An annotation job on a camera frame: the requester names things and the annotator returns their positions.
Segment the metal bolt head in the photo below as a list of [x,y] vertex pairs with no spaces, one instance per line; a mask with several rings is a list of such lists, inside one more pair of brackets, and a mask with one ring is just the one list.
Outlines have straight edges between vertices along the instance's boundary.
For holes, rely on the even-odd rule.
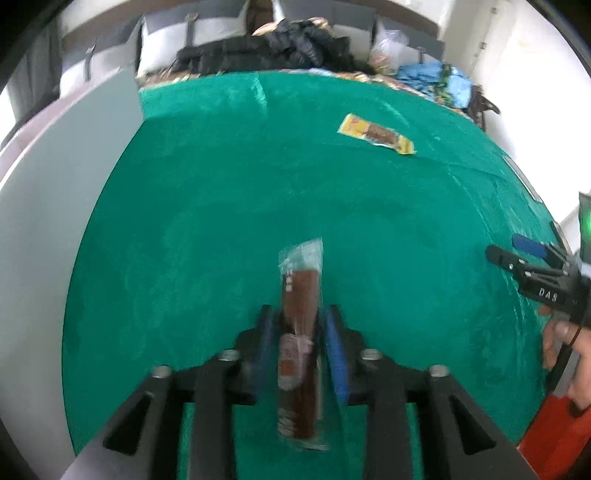
[[238,350],[224,350],[220,353],[220,360],[222,362],[236,362],[240,358],[240,352]]
[[384,354],[375,348],[366,348],[361,350],[361,360],[367,360],[368,362],[375,362],[380,360]]
[[159,365],[152,369],[152,376],[156,378],[168,378],[173,372],[173,369],[168,365]]
[[443,378],[449,376],[449,369],[445,365],[433,365],[429,369],[432,378]]

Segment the transparent plastic packaging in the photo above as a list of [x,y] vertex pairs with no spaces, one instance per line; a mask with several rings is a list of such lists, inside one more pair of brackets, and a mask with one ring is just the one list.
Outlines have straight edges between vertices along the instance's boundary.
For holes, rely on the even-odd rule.
[[322,439],[322,359],[318,341],[322,239],[283,250],[277,365],[279,434],[298,447],[326,450]]
[[376,72],[393,75],[400,66],[400,53],[408,45],[408,37],[400,30],[385,30],[378,34],[369,52],[369,64]]

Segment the triangular cutout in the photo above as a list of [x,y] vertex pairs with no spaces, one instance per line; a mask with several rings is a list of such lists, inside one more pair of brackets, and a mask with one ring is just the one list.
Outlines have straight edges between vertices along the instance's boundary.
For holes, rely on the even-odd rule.
[[496,443],[482,426],[470,414],[468,409],[456,397],[450,397],[452,412],[462,439],[462,448],[466,455],[474,455],[494,448]]
[[134,455],[138,450],[139,438],[150,407],[151,397],[144,395],[129,414],[105,439],[103,446],[124,455]]

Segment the yellow wrapper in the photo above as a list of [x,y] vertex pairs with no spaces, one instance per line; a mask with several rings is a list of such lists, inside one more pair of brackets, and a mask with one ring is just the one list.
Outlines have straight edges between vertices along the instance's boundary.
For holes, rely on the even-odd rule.
[[391,128],[368,122],[352,113],[348,114],[340,124],[339,133],[353,138],[365,140],[372,145],[396,150],[401,155],[414,154],[414,144]]

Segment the green tablecloth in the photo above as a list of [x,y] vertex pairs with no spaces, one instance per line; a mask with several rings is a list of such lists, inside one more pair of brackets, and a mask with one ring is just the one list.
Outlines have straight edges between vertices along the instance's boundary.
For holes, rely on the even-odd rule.
[[[326,304],[400,364],[446,364],[513,440],[543,396],[541,320],[491,242],[553,241],[502,151],[454,112],[381,85],[229,74],[141,94],[74,267],[63,386],[75,451],[155,364],[201,364],[279,305],[277,255],[322,237]],[[415,142],[345,137],[347,113]],[[277,440],[272,401],[236,412],[242,480],[361,476],[363,408],[328,412],[331,450]]]

